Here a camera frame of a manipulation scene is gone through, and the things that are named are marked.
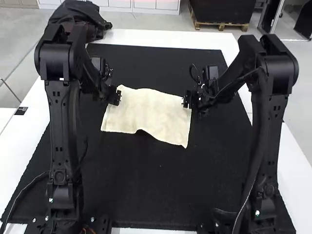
wooden pallet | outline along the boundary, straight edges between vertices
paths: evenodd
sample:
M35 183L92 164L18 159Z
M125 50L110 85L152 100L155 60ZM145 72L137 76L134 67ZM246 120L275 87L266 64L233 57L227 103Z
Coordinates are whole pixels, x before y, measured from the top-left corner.
M241 30L242 30L243 32L247 32L247 30L248 30L248 26L249 26L248 23L241 24L241 23L211 23L211 22L199 22L199 21L196 20L194 11L193 11L192 6L191 6L190 3L189 3L189 9L190 9L191 18L192 18L192 20L193 20L193 24L194 24L194 27L195 27L196 30L199 30L201 25L218 25L218 26L219 26L219 31L223 31L225 25L226 25L226 26L239 26L239 27L241 27Z

towel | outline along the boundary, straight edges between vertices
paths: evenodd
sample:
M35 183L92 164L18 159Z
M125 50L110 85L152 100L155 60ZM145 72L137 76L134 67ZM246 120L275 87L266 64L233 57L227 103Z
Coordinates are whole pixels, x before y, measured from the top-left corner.
M109 104L101 130L134 134L141 129L160 141L187 147L191 113L182 98L153 89L131 89L124 85L119 106Z

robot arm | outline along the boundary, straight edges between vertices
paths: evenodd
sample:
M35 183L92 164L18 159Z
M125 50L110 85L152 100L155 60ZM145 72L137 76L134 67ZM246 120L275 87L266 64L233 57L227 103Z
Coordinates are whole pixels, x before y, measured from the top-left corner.
M240 52L225 73L218 77L217 67L205 67L202 77L195 79L197 90L186 91L183 101L185 108L205 115L218 104L230 102L245 83L252 93L253 133L241 209L230 227L222 224L231 215L216 209L216 233L278 230L277 160L281 126L288 96L299 73L297 60L276 35L265 35L260 42L251 35L241 36L238 44ZM245 214L251 217L243 230Z
M25 233L79 234L85 223L77 153L80 91L112 105L119 105L121 97L115 86L104 83L113 70L102 58L91 60L85 44L83 25L74 25L67 34L62 25L49 24L35 49L35 65L44 80L50 109L51 168L46 217L38 217L41 225L29 225Z

rubber mat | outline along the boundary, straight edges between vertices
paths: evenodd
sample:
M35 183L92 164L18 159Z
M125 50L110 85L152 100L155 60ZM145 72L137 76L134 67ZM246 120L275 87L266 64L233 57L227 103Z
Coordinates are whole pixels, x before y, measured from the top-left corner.
M91 56L103 56L114 68L112 84L151 88L183 96L196 84L189 66L227 68L221 51L89 44ZM84 214L107 214L114 226L195 230L213 229L211 209L237 212L248 166L251 125L237 95L209 116L192 113L187 149L136 134L100 131L105 105L81 95L80 112L89 138L82 164ZM50 129L13 194L50 166ZM17 207L11 222L27 223L45 215L46 181L38 182ZM8 208L3 214L7 216Z

floor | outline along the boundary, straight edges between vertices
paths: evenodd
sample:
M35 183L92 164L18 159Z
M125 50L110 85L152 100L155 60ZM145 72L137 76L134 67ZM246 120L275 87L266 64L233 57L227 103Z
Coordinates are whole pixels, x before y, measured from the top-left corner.
M38 74L34 67L33 50L42 35L52 10L0 8L0 77L23 99L35 82ZM111 21L114 28L195 31L186 0L181 2L179 16L164 16L138 13L101 12L104 19ZM247 33L239 28L226 27L236 39L242 34L261 37L257 30L260 12L254 12ZM275 33L280 39L302 39L294 30L293 13L287 10L278 21ZM218 32L214 26L202 28L201 32ZM297 84L293 88L284 120L296 138L302 151L312 165L312 110L310 89L310 65L312 42L284 41L300 65ZM0 86L0 107L18 107L19 101L5 85Z

